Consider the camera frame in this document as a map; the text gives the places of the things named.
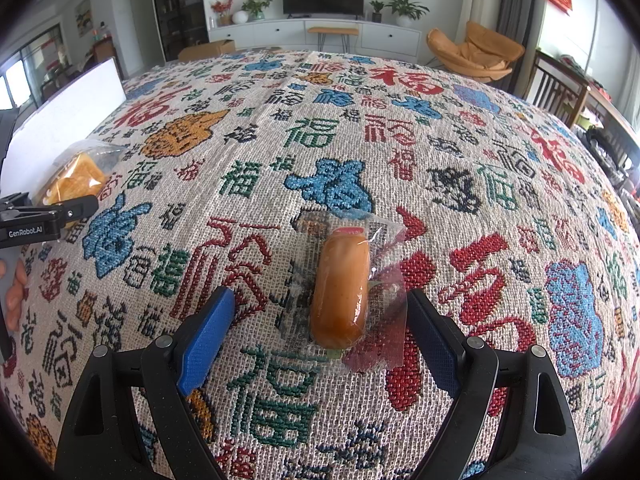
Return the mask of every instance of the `plastic bag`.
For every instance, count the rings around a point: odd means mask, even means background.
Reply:
[[[302,212],[297,219],[296,230],[303,234],[303,242],[291,261],[289,295],[278,319],[280,336],[287,350],[325,356],[337,370],[363,372],[374,367],[395,368],[402,365],[404,355],[406,291],[400,261],[405,227],[364,211],[353,216],[360,219],[337,218],[325,211]],[[336,230],[361,233],[369,247],[362,336],[343,351],[321,347],[310,327],[322,248]]]
[[[85,195],[97,196],[124,151],[124,146],[101,140],[74,142],[53,161],[31,201],[51,205]]]

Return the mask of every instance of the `white vase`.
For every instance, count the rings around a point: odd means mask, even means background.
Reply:
[[[398,27],[412,28],[414,26],[414,22],[415,20],[412,20],[408,16],[398,16],[396,18],[396,24],[398,24]]]
[[[241,25],[249,21],[249,14],[244,10],[238,10],[231,19],[236,25]]]

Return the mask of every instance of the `blue gripper pad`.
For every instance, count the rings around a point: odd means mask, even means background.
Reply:
[[[436,386],[455,399],[460,392],[459,360],[452,346],[460,348],[462,354],[462,345],[454,338],[445,319],[428,302],[421,290],[407,294],[407,324]]]
[[[182,354],[182,370],[178,378],[178,389],[185,397],[194,388],[199,388],[204,384],[207,373],[211,368],[220,350],[220,345],[225,338],[226,331],[229,330],[234,318],[236,302],[233,292],[226,287],[219,286],[202,307],[200,313],[203,315],[200,325],[195,330],[191,341]]]

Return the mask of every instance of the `finger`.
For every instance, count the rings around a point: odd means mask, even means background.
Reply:
[[[7,330],[10,330],[11,332],[16,332],[18,330],[18,325],[20,323],[20,308],[15,309],[12,312],[8,312],[6,314],[6,318],[4,320],[4,323],[7,327]]]
[[[6,292],[6,306],[10,312],[14,311],[20,305],[22,298],[24,297],[24,289],[20,283],[16,283],[9,287]]]
[[[27,276],[27,271],[24,268],[24,262],[18,259],[18,265],[15,267],[15,277],[18,278],[18,281],[24,286],[27,284],[27,280],[29,277]]]

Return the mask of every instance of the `human hand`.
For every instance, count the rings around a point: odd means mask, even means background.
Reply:
[[[4,261],[0,260],[0,278],[6,272]],[[7,289],[4,297],[6,312],[4,313],[4,324],[6,329],[16,332],[20,323],[20,314],[22,313],[22,300],[24,299],[24,287],[27,284],[27,272],[24,270],[24,263],[18,258],[18,264],[15,266],[14,284]]]

